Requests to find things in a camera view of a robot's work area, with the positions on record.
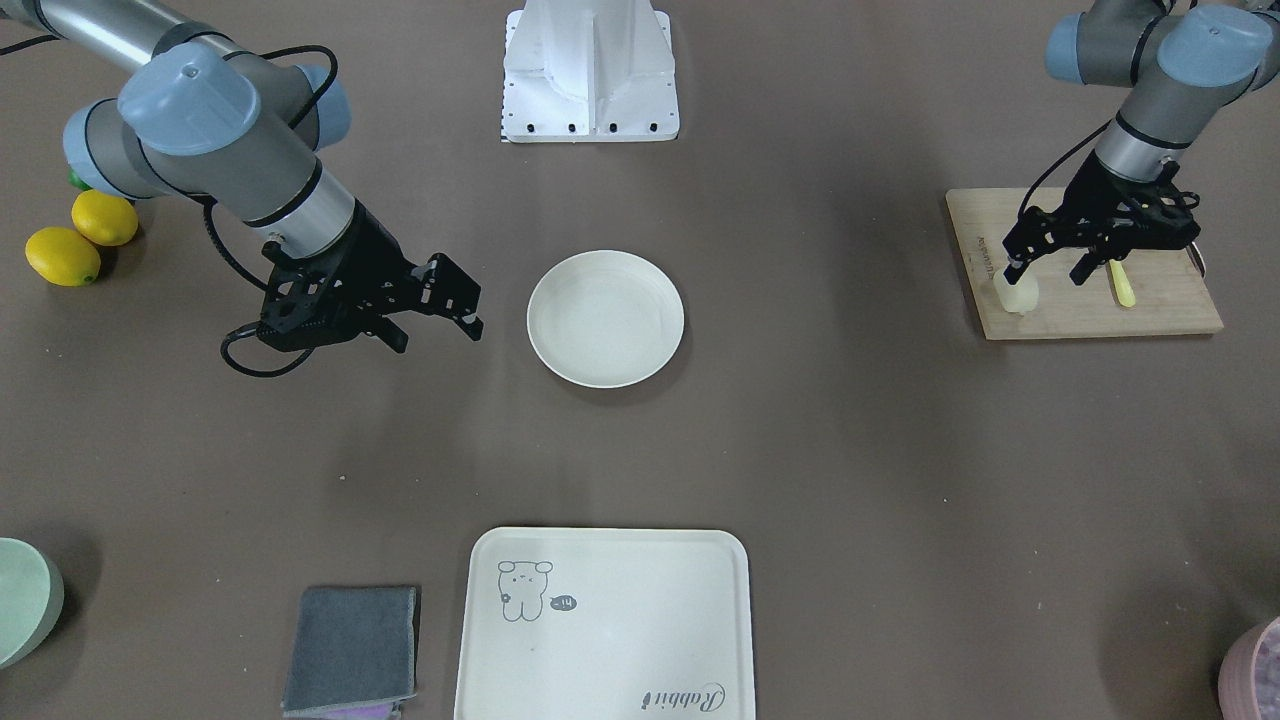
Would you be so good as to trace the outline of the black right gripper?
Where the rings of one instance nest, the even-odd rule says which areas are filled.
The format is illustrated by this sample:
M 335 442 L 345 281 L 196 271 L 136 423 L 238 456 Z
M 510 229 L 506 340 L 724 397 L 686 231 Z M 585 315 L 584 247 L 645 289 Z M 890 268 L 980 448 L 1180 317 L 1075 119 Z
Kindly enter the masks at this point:
M 259 338 L 274 350 L 301 351 L 370 334 L 403 354 L 410 337 L 390 315 L 404 311 L 447 318 L 471 341 L 483 337 L 480 284 L 443 252 L 413 264 L 361 202 L 328 250 L 292 259 L 270 241 L 262 254 L 273 269 Z

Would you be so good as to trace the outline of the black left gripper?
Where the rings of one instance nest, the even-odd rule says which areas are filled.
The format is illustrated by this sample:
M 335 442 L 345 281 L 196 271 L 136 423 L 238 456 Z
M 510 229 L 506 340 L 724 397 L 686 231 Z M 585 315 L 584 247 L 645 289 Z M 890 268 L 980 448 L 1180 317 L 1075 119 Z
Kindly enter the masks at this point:
M 1004 240 L 1005 281 L 1016 284 L 1028 263 L 1060 249 L 1085 250 L 1071 268 L 1075 286 L 1083 286 L 1102 263 L 1123 260 L 1133 250 L 1185 249 L 1201 227 L 1193 217 L 1198 197 L 1172 182 L 1179 170 L 1178 161 L 1158 163 L 1153 179 L 1133 181 L 1096 155 L 1087 156 L 1057 209 L 1029 206 L 1019 214 Z

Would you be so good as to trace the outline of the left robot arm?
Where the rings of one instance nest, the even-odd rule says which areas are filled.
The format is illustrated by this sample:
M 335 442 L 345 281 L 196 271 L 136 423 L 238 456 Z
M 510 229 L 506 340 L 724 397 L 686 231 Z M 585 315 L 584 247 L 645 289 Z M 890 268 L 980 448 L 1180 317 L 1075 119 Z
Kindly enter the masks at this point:
M 1088 155 L 1046 211 L 1024 202 L 1004 240 L 1004 278 L 1082 249 L 1071 269 L 1083 284 L 1134 250 L 1181 251 L 1198 237 L 1198 196 L 1174 184 L 1181 155 L 1226 105 L 1277 77 L 1277 4 L 1097 1 L 1062 18 L 1044 51 L 1046 70 L 1075 85 L 1128 90 L 1115 117 L 1088 136 Z

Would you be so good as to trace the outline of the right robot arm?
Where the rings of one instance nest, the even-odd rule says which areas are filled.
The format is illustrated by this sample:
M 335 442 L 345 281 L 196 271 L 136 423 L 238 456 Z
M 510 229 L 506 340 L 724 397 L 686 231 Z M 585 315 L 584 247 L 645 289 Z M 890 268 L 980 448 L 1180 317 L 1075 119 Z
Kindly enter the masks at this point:
M 408 260 L 317 158 L 349 128 L 334 70 L 280 67 L 155 1 L 5 1 L 3 18 L 131 74 L 63 132 L 84 183 L 128 200 L 220 205 L 264 237 L 262 307 L 229 342 L 306 354 L 369 334 L 403 352 L 396 313 L 442 316 L 480 340 L 480 286 L 442 252 Z

